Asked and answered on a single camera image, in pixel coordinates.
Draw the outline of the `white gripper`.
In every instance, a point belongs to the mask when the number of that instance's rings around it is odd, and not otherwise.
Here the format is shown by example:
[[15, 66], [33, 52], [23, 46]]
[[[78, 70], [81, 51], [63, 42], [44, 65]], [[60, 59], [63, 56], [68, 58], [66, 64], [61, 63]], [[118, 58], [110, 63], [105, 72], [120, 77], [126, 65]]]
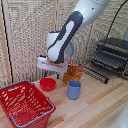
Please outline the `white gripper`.
[[[68, 63], [60, 63], [60, 64], [54, 64], [50, 63], [46, 57], [38, 56], [37, 57], [37, 67], [40, 69], [45, 69], [44, 71], [44, 77], [47, 77], [47, 70], [55, 71], [59, 73], [66, 73], [68, 69]], [[60, 74], [57, 73], [56, 77], [57, 79], [60, 78]]]

